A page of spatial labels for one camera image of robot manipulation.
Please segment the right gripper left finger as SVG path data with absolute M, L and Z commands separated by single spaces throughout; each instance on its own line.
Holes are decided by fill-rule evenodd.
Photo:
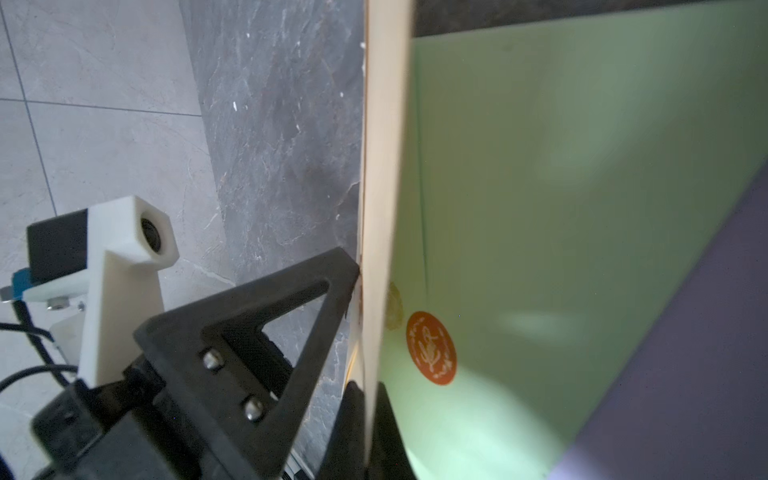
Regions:
M 365 395 L 355 381 L 347 383 L 317 480 L 365 478 Z

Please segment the beige tan envelope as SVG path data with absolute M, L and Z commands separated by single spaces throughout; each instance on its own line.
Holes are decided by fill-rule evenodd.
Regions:
M 347 379 L 364 393 L 363 459 L 370 459 L 380 351 L 385 327 L 404 131 L 407 116 L 411 1 L 364 4 L 364 97 L 358 208 L 360 277 L 349 309 Z

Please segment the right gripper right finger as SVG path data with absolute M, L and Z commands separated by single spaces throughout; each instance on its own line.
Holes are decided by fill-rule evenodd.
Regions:
M 386 386 L 378 385 L 374 414 L 371 478 L 377 480 L 416 480 L 409 462 Z

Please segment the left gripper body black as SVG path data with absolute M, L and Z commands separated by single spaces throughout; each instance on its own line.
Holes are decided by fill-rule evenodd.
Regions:
M 122 380 L 76 380 L 33 417 L 50 460 L 39 476 L 259 479 L 253 400 L 264 400 L 263 382 L 229 353 L 220 367 L 201 353 L 145 353 Z

